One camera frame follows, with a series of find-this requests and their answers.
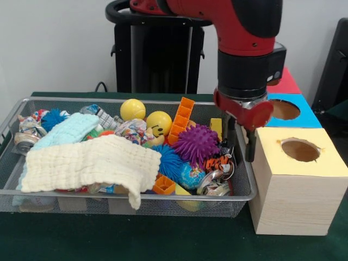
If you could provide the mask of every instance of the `metal mesh basket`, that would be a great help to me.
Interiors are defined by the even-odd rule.
[[[246,201],[254,198],[256,184],[250,163],[244,158],[245,144],[240,128],[237,128],[238,144],[235,147],[238,167],[232,177],[233,196],[179,196],[141,195],[141,207],[134,210],[125,195],[79,194],[39,192],[22,193],[15,188],[23,170],[25,157],[15,153],[14,134],[18,131],[17,115],[31,115],[39,109],[59,108],[70,113],[83,106],[98,104],[111,116],[118,115],[123,100],[30,97],[14,106],[0,126],[2,142],[0,155],[0,212],[80,213],[80,214],[132,214],[168,216],[236,217]],[[143,101],[147,115],[162,110],[174,118],[179,102]],[[197,102],[191,119],[209,125],[210,118],[222,117],[213,103]],[[20,206],[13,206],[13,199],[23,199]]]

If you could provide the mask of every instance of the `green table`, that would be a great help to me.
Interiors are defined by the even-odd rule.
[[[33,96],[130,98],[117,93],[35,92]],[[211,95],[187,97],[212,100]],[[343,199],[326,237],[255,235],[247,205],[235,219],[0,213],[0,259],[348,260],[348,200]]]

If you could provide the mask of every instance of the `purple spiky ball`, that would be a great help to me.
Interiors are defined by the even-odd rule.
[[[204,169],[203,162],[219,152],[216,144],[218,134],[207,126],[197,124],[196,127],[186,128],[179,134],[179,140],[173,145],[175,152],[184,160],[190,161],[191,166]]]

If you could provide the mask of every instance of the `white towel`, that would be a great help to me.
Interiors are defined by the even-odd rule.
[[[108,183],[129,190],[129,202],[140,207],[140,193],[152,189],[161,154],[132,144],[116,135],[102,136],[77,144],[30,151],[28,173],[22,192],[77,189],[83,185]]]

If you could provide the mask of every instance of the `yellow smiley ball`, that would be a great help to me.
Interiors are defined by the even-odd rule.
[[[172,119],[164,111],[155,111],[147,117],[147,128],[152,128],[153,135],[158,137],[160,135],[167,136],[172,127]]]
[[[120,109],[120,114],[124,121],[143,119],[146,115],[146,109],[140,100],[129,99],[123,102]]]

